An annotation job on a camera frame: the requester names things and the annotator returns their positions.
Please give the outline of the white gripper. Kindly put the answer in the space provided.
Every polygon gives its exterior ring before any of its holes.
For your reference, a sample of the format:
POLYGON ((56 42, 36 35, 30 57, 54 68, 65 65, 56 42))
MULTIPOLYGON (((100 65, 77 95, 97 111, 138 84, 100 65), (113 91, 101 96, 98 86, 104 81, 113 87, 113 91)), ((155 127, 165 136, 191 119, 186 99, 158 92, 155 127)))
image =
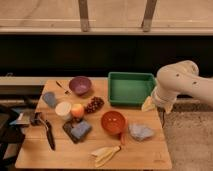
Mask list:
POLYGON ((174 104, 174 95, 172 93, 160 87, 155 87, 151 93, 151 97, 148 96, 144 101, 141 107, 143 112, 153 110, 156 105, 157 107, 164 108, 166 114, 171 113, 174 104))

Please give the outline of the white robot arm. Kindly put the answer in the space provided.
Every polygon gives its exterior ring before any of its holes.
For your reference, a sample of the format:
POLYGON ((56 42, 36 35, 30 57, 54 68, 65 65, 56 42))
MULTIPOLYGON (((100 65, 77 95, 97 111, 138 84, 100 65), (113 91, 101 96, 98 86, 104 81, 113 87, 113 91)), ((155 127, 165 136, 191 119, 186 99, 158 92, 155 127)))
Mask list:
POLYGON ((143 112, 160 107, 169 114, 180 94, 189 95, 213 107, 213 78, 200 77, 197 64, 191 60, 161 67, 156 81, 151 95, 141 106, 143 112))

